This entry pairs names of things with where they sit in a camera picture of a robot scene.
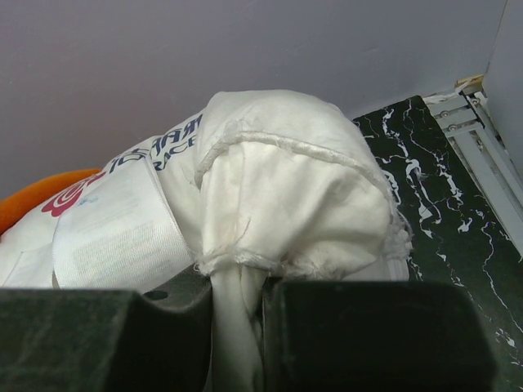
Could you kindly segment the white pillow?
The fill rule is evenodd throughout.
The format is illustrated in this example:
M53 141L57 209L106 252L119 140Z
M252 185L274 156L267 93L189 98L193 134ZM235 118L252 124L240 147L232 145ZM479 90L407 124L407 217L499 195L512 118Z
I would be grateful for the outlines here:
M360 129L286 90L217 93L1 234L1 285L212 284L212 387L264 388L269 277L405 281L412 232Z

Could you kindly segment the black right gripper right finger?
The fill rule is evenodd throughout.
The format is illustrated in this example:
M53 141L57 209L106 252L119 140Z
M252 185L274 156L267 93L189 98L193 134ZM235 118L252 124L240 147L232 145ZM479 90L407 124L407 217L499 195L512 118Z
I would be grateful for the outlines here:
M269 278L262 290L265 391L294 391L294 348L288 321L288 281Z

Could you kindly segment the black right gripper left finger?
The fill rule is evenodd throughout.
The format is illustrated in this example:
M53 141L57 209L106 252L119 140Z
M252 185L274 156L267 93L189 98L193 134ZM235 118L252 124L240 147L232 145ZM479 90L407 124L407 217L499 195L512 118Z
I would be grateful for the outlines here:
M211 352L212 287L183 271L133 298L110 363L107 391L202 391Z

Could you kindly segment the orange patterned plush pillowcase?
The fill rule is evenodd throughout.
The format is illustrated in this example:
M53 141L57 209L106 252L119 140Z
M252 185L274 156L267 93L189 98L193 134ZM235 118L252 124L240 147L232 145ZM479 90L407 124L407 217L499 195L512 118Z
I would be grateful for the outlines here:
M16 224L34 207L51 196L90 176L98 174L97 168L68 171L46 177L15 192L1 201L1 234Z

